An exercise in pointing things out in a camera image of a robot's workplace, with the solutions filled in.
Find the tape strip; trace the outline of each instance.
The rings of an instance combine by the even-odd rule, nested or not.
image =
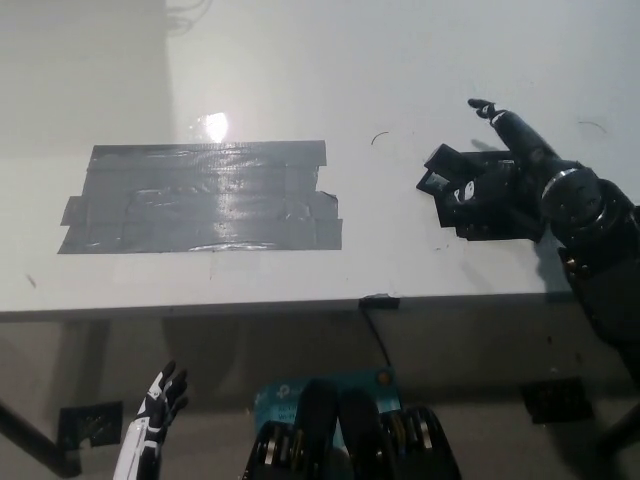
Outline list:
[[[62,225],[220,222],[232,220],[332,220],[338,199],[324,192],[284,198],[255,194],[180,195],[139,191],[125,197],[70,197]]]
[[[323,141],[199,145],[97,145],[88,171],[318,167],[327,164]]]
[[[340,250],[342,220],[236,220],[69,227],[58,253]]]
[[[318,182],[318,167],[254,167],[198,170],[90,171],[82,190],[86,197],[122,197],[152,190],[180,194],[262,193],[284,197],[311,193]]]

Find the tabletop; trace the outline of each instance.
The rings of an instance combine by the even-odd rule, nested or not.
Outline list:
[[[9,0],[2,10],[2,318],[566,291],[553,242],[459,239],[415,189],[441,143],[501,147],[470,97],[514,110],[561,156],[640,200],[633,0]],[[224,118],[224,138],[207,131],[211,116]],[[338,198],[342,249],[57,253],[94,145],[222,140],[326,142],[318,190]]]

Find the wire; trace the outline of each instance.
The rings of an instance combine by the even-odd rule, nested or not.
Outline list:
[[[207,14],[214,0],[200,0],[189,7],[170,7],[167,9],[169,36],[177,37],[189,33],[196,23]],[[200,10],[195,18],[189,18],[188,13]]]
[[[360,313],[362,314],[362,318],[364,318],[364,322],[367,324],[367,327],[369,328],[369,331],[371,332],[371,335],[373,335],[373,338],[376,340],[376,342],[378,343],[378,346],[380,347],[380,351],[382,352],[382,356],[384,357],[384,361],[387,364],[387,368],[389,369],[393,369],[393,365],[391,364],[391,357],[389,357],[389,352],[387,351],[387,347],[385,346],[384,342],[382,341],[382,337],[380,336],[380,332],[378,332],[378,329],[376,328],[375,323],[373,323],[373,319],[371,318],[371,315],[369,315],[369,312],[367,312],[366,309],[364,308],[360,308]],[[396,389],[396,393],[398,395],[398,405],[400,407],[400,410],[404,409],[403,403],[402,403],[402,398],[400,397],[400,390],[398,388],[398,381],[396,378],[396,373],[395,370],[393,371],[393,381],[395,383],[395,389]]]
[[[378,343],[378,346],[380,347],[380,351],[382,352],[382,356],[384,357],[384,361],[386,362],[387,367],[393,368],[393,365],[391,364],[391,358],[389,357],[389,352],[387,352],[387,347],[382,341],[382,337],[380,337],[380,333],[378,332],[378,329],[373,323],[373,319],[371,318],[367,310],[364,308],[360,309],[360,313],[362,313],[362,317],[364,318],[364,321],[367,324],[367,327],[369,327],[369,330],[371,331],[371,335],[373,335],[376,342]]]

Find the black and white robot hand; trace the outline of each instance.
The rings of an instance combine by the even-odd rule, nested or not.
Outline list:
[[[489,120],[492,125],[493,125],[493,120],[498,115],[506,112],[506,110],[503,110],[501,108],[498,108],[496,110],[496,104],[494,102],[489,102],[488,100],[480,100],[477,98],[472,98],[468,101],[468,104],[471,108],[476,109],[476,114],[480,118]]]
[[[176,368],[169,362],[149,387],[136,418],[129,425],[114,480],[152,480],[160,473],[161,449],[177,413],[187,405],[187,372],[169,377]]]

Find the concrete floor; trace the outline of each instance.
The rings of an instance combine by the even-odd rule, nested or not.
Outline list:
[[[615,352],[572,304],[434,304],[376,313],[405,400],[439,415],[464,478],[640,477],[640,447],[602,462],[593,440],[639,399]],[[55,438],[61,407],[122,400],[130,421],[174,358],[192,400],[169,432],[162,478],[238,478],[263,385],[380,366],[357,313],[0,325],[0,398]],[[596,420],[534,426],[517,386],[580,375]],[[84,448],[83,479],[111,478],[118,447]],[[55,478],[0,438],[0,478]]]

